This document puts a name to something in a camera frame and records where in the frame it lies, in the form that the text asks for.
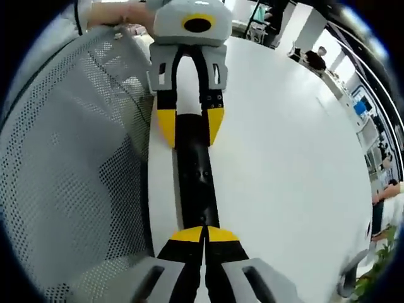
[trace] desk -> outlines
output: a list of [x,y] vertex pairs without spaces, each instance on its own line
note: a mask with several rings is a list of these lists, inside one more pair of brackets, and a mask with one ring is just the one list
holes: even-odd
[[[327,302],[357,243],[366,247],[371,187],[361,147],[335,97],[316,98],[326,87],[320,78],[250,41],[231,37],[227,46],[225,117],[210,148],[220,225],[239,236],[251,258],[296,283],[304,302]],[[189,58],[180,62],[177,79],[179,113],[198,112]],[[180,228],[181,214],[174,154],[155,112],[149,149],[150,224],[158,253]]]

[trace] black tube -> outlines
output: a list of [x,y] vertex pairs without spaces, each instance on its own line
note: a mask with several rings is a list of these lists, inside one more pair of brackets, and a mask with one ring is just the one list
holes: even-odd
[[179,191],[184,228],[219,226],[215,187],[202,116],[178,115],[175,125]]

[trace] potted plant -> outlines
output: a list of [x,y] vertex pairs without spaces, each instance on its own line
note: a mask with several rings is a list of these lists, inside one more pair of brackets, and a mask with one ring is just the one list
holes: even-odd
[[389,263],[395,248],[395,234],[397,227],[391,226],[387,231],[387,244],[377,251],[377,261],[374,263],[372,269],[358,278],[355,288],[354,302],[360,302],[362,296],[373,287],[374,282],[377,280],[381,272]]

